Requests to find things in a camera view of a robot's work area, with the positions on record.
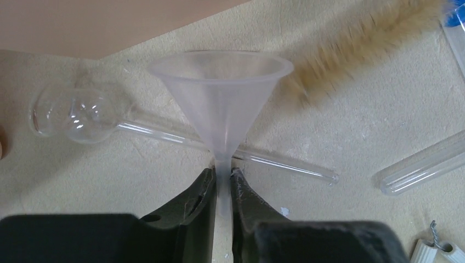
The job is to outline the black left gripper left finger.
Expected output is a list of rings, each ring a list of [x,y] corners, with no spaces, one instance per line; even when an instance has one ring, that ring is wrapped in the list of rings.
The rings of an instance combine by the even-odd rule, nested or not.
[[[211,262],[216,175],[204,169],[169,202],[133,214],[32,214],[1,220],[1,262]]]

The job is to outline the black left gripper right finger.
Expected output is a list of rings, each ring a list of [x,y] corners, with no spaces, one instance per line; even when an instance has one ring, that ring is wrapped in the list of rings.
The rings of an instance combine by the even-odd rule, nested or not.
[[[234,262],[408,262],[400,240],[378,221],[292,221],[231,171]]]

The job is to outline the clear plastic funnel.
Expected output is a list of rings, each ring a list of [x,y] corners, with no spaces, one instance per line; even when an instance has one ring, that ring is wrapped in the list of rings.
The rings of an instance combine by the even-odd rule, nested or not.
[[[165,85],[213,153],[218,212],[229,217],[232,156],[293,64],[273,54],[204,50],[156,59],[148,71]]]

